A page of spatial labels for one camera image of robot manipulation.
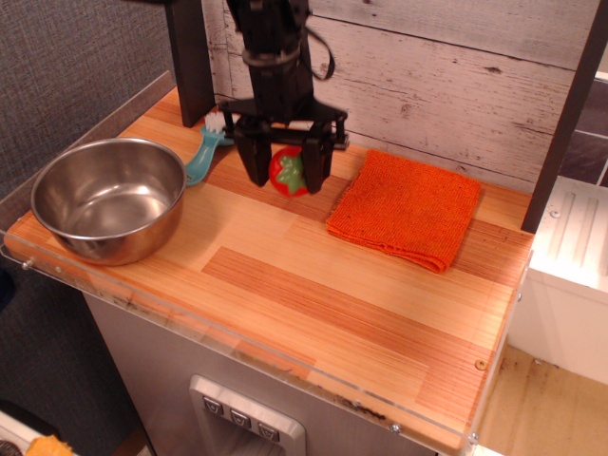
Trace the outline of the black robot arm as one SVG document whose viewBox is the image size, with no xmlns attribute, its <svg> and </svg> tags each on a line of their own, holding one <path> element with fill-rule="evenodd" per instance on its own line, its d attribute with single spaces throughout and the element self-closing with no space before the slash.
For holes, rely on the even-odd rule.
<svg viewBox="0 0 608 456">
<path fill-rule="evenodd" d="M 334 149 L 348 145 L 346 111 L 322 104 L 314 96 L 306 25 L 306 1 L 231 1 L 229 10 L 244 43 L 253 97 L 220 104 L 227 138 L 235 141 L 250 180 L 269 179 L 275 143 L 300 149 L 303 177 L 310 193 L 320 191 L 331 174 Z"/>
</svg>

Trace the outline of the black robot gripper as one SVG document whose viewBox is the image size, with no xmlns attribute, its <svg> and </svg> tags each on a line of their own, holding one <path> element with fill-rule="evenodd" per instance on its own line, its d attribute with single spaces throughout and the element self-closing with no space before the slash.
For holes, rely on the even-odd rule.
<svg viewBox="0 0 608 456">
<path fill-rule="evenodd" d="M 245 54 L 253 97 L 223 102 L 225 136 L 235 140 L 249 179 L 258 187 L 269 180 L 272 143 L 302 144 L 304 177 L 310 194 L 331 174 L 333 148 L 349 145 L 346 111 L 314 98 L 308 54 Z"/>
</svg>

